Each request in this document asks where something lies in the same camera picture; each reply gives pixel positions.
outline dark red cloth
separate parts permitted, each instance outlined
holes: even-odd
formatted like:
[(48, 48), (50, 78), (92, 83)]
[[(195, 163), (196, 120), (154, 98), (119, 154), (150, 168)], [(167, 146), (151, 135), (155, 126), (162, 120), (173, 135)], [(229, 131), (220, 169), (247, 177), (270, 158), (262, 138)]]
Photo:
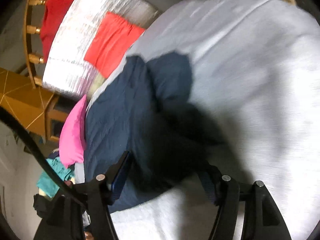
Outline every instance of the dark red cloth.
[(47, 62), (53, 39), (73, 0), (46, 0), (40, 38), (44, 61)]
[(143, 32), (143, 28), (129, 23), (117, 14), (107, 12), (84, 60), (108, 78), (121, 62), (127, 49)]

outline wooden chair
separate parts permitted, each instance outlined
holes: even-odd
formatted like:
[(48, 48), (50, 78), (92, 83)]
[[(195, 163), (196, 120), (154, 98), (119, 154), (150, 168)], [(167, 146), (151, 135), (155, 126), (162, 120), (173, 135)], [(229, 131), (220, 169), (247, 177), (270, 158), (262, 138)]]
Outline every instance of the wooden chair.
[[(23, 47), (26, 58), (28, 76), (31, 80), (32, 87), (36, 89), (42, 86), (42, 78), (37, 76), (35, 64), (44, 64), (44, 58), (32, 52), (31, 36), (39, 35), (41, 28), (31, 25), (32, 9), (34, 6), (44, 6), (45, 0), (27, 0), (24, 21), (23, 21)], [(45, 109), (45, 130), (46, 139), (59, 141), (62, 126), (70, 113), (75, 101), (65, 98), (59, 94), (54, 94), (51, 101)]]

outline folded red garment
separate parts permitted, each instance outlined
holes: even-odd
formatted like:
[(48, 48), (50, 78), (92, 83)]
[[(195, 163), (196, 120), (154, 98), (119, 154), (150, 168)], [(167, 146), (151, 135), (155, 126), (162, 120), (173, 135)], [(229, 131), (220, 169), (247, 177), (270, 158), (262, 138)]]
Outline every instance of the folded red garment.
[(121, 62), (125, 52), (141, 36), (144, 29), (121, 16), (107, 12), (84, 60), (108, 78)]
[(53, 39), (72, 2), (73, 0), (46, 0), (45, 2), (45, 12), (40, 32), (45, 62), (47, 62)]

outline gray sheet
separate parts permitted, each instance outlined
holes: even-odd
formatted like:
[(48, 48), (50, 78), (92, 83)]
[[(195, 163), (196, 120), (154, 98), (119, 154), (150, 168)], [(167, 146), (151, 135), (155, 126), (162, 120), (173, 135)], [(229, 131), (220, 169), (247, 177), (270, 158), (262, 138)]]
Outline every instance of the gray sheet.
[[(320, 218), (317, 22), (280, 0), (184, 0), (127, 54), (148, 61), (173, 50), (193, 64), (190, 101), (230, 143), (210, 161), (239, 181), (264, 181), (292, 239), (306, 239)], [(194, 177), (112, 219), (120, 239), (207, 239), (215, 212)]]

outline black cable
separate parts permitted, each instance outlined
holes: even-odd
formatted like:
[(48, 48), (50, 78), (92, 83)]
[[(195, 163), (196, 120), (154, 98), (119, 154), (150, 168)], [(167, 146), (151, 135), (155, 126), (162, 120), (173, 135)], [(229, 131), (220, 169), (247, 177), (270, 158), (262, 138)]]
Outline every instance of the black cable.
[(3, 122), (12, 131), (16, 132), (19, 138), (23, 141), (25, 146), (29, 149), (31, 154), (40, 164), (42, 169), (48, 174), (48, 176), (57, 184), (63, 191), (68, 194), (75, 202), (86, 208), (85, 201), (81, 200), (81, 197), (73, 189), (68, 187), (62, 179), (55, 173), (51, 166), (47, 163), (46, 159), (42, 155), (39, 147), (28, 134), (28, 132), (22, 127), (22, 125), (5, 109), (0, 106), (0, 121)]

